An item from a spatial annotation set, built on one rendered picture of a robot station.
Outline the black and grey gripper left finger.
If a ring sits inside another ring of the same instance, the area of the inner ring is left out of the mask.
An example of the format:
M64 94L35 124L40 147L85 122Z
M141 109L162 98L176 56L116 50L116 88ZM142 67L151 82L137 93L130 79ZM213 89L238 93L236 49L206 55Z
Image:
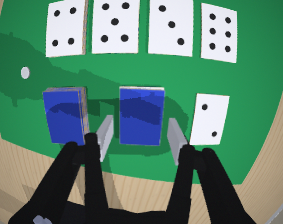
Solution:
M85 145L78 145L74 141L67 142L31 199L9 219L8 224L59 224L83 164L85 164L86 224L112 224L101 162L113 134L113 115L107 115L95 133L84 135Z

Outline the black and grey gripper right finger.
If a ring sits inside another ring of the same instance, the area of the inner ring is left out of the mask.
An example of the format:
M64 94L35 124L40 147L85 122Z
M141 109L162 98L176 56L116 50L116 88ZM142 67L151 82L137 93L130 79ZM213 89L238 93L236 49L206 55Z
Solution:
M193 169L197 170L211 224L256 224L213 149L195 150L175 118L169 118L167 138L178 168L162 224L188 224Z

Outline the green felt mat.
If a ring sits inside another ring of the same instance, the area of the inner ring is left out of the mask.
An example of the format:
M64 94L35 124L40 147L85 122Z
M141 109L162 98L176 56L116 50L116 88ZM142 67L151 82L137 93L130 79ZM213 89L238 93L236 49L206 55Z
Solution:
M275 118L283 92L283 0L193 0L192 57L148 54L150 0L140 0L138 53L92 54L93 4L88 2L86 54L46 57L48 6L63 0L4 0L0 15L1 138L56 158L43 91L84 87L89 131L113 115L102 171L174 182L178 165L167 138L175 118L190 141L196 94L229 97L220 140L212 148L232 185L242 184ZM237 11L236 63L201 57L201 3ZM23 67L30 76L21 76ZM160 146L119 144L119 88L164 87Z

